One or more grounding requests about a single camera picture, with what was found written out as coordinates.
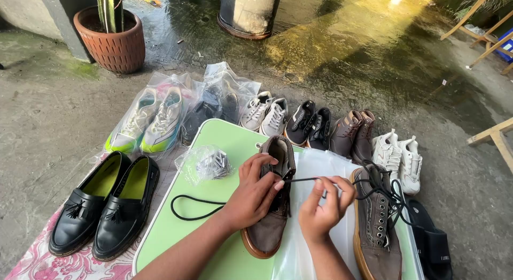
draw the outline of hand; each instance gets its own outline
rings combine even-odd
[[[342,190],[340,198],[334,183]],[[327,191],[326,203],[320,206],[319,200],[324,189]],[[298,215],[306,243],[325,241],[328,232],[344,217],[347,207],[353,203],[355,196],[356,189],[347,179],[335,176],[320,177],[320,180],[316,180],[310,196],[301,205]]]
[[[262,165],[278,164],[268,153],[255,154],[239,167],[239,186],[218,212],[232,232],[249,227],[262,219],[285,182],[268,172],[260,179]]]

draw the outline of plastic bag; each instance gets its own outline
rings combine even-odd
[[[177,169],[182,169],[182,175],[194,186],[204,180],[222,179],[234,171],[226,153],[214,145],[191,148],[174,164]]]
[[[319,175],[338,175],[349,178],[351,172],[360,167],[333,152],[310,148],[305,149],[303,153],[295,152],[294,159],[297,167],[295,179]],[[313,185],[313,181],[292,184],[290,189],[292,217],[287,220],[281,246],[274,256],[271,279],[317,279],[312,257],[298,222],[299,208],[310,195]],[[323,205],[324,202],[325,200],[321,199],[319,205]],[[354,231],[355,206],[351,204],[342,220],[330,230],[329,235],[351,273],[356,279],[361,279],[353,252]]]
[[[189,73],[154,73],[92,162],[101,161],[112,151],[121,151],[132,160],[142,154],[155,160],[167,157],[179,142],[189,105],[197,102],[204,86],[192,80]]]
[[[184,119],[182,143],[189,146],[201,124],[208,119],[222,119],[239,124],[244,106],[254,99],[261,83],[238,77],[227,62],[209,64],[200,99]]]

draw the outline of concrete column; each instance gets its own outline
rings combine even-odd
[[[42,0],[55,25],[59,28],[64,42],[68,45],[71,54],[79,60],[94,62],[87,52],[79,33],[73,24],[73,16],[80,10],[97,5],[96,0]]]

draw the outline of shoe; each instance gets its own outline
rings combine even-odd
[[[362,115],[355,110],[350,111],[343,119],[338,119],[329,138],[329,150],[347,158],[362,123]]]
[[[130,159],[124,153],[112,152],[73,190],[50,236],[50,253],[66,257],[89,241],[96,231],[109,195],[118,187],[130,164]]]
[[[413,136],[409,140],[398,142],[398,146],[402,153],[401,164],[399,165],[401,188],[405,194],[413,196],[420,191],[422,157],[417,152],[419,143]]]
[[[310,120],[310,135],[306,141],[306,146],[329,150],[329,125],[331,122],[331,113],[327,107],[321,107]]]
[[[138,157],[110,195],[94,236],[93,256],[107,262],[118,257],[141,232],[160,171],[148,156]]]
[[[395,129],[392,132],[371,140],[372,161],[392,171],[390,179],[399,179],[399,164],[401,163],[401,149],[399,149],[398,136]]]
[[[406,197],[413,226],[415,244],[419,251],[422,272],[431,280],[452,280],[449,241],[447,234],[438,229],[426,208],[419,201]]]
[[[267,137],[282,135],[287,121],[288,107],[284,98],[276,99],[260,125],[259,132]]]
[[[402,256],[395,221],[401,209],[392,198],[388,171],[364,160],[351,173],[356,185],[354,250],[362,278],[401,279]]]
[[[141,151],[155,153],[174,148],[180,127],[181,112],[180,88],[170,87],[158,108],[157,116],[144,133]]]
[[[141,142],[144,131],[157,112],[157,91],[147,87],[135,106],[121,119],[105,142],[107,152],[131,154]]]
[[[294,151],[292,145],[284,136],[271,136],[261,147],[260,152],[268,152],[278,160],[277,165],[264,165],[260,177],[268,172],[274,172],[284,180],[291,179],[296,173]],[[282,242],[283,230],[290,215],[290,184],[278,192],[269,212],[258,223],[240,231],[246,250],[256,258],[272,257]]]
[[[293,145],[302,146],[306,143],[310,131],[310,126],[307,124],[315,112],[316,104],[307,100],[298,107],[289,119],[283,133]]]
[[[223,113],[220,119],[232,124],[239,123],[239,97],[235,93],[228,94],[221,104]]]
[[[221,106],[221,87],[212,85],[201,95],[200,101],[184,119],[181,128],[182,143],[190,146],[201,124],[208,119],[219,119],[223,113]]]
[[[356,132],[356,137],[351,149],[351,158],[358,164],[362,164],[363,160],[372,159],[372,146],[370,144],[370,136],[372,127],[374,126],[374,114],[369,110],[360,112],[363,123]]]
[[[271,93],[268,91],[259,93],[244,108],[242,118],[240,119],[240,126],[251,131],[258,131],[274,100],[275,98],[271,97]]]

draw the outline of brown canvas sneaker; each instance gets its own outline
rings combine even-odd
[[[355,110],[350,111],[343,119],[338,119],[329,139],[329,150],[347,158],[362,123],[362,115]]]
[[[268,152],[278,160],[277,165],[264,165],[260,177],[271,171],[289,180],[296,173],[294,151],[290,141],[284,136],[272,136],[261,147],[260,152]],[[267,215],[258,223],[240,231],[242,242],[248,252],[256,258],[267,259],[278,251],[282,242],[283,230],[289,216],[290,184],[278,192],[271,203]]]
[[[394,226],[402,208],[394,201],[388,172],[371,161],[364,163],[350,178],[357,191],[356,263],[363,279],[401,279],[401,250]]]
[[[360,112],[363,123],[356,133],[355,142],[351,149],[351,158],[358,164],[362,164],[363,160],[372,159],[372,145],[370,144],[370,137],[372,127],[374,126],[374,114],[369,110],[363,110]]]

